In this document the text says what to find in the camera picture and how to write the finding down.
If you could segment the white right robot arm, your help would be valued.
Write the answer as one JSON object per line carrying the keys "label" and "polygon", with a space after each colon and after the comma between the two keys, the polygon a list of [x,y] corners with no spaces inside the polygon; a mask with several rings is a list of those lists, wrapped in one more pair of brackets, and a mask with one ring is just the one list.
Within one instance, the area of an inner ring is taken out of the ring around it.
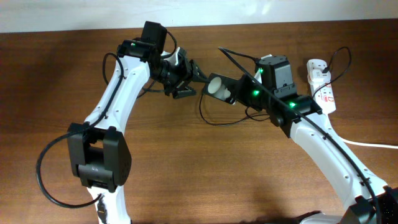
{"label": "white right robot arm", "polygon": [[285,56],[255,59],[256,74],[239,81],[238,100],[266,110],[273,125],[316,163],[343,203],[342,216],[308,212],[289,223],[397,223],[397,189],[374,174],[342,141],[311,96],[298,95]]}

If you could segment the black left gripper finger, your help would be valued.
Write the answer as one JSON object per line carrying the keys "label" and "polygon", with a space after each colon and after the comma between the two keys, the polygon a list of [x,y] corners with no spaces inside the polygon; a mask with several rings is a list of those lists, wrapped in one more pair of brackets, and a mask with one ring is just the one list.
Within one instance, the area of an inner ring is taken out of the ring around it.
{"label": "black left gripper finger", "polygon": [[181,99],[188,96],[195,96],[197,91],[190,86],[186,86],[184,89],[176,90],[172,93],[173,99]]}
{"label": "black left gripper finger", "polygon": [[192,68],[192,81],[198,83],[208,83],[208,77],[200,70],[199,66],[197,65],[196,61],[191,60],[190,65]]}

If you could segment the black smartphone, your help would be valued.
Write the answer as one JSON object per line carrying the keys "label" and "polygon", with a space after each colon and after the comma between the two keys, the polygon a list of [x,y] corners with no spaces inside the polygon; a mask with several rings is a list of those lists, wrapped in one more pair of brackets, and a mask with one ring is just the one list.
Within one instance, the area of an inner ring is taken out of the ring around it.
{"label": "black smartphone", "polygon": [[226,77],[217,73],[211,73],[208,77],[208,83],[203,87],[203,94],[216,98],[230,105],[237,101],[238,80]]}

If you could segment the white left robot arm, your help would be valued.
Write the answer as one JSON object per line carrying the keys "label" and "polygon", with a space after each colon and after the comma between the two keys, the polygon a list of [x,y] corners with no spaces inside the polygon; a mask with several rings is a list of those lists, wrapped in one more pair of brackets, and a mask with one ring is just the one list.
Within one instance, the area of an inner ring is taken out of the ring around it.
{"label": "white left robot arm", "polygon": [[207,81],[184,49],[164,52],[169,34],[161,24],[147,21],[140,37],[119,45],[113,76],[96,108],[84,123],[68,129],[72,173],[93,197],[99,223],[132,222],[124,196],[132,156],[124,133],[144,85],[153,79],[165,95],[179,99],[196,95],[190,82]]}

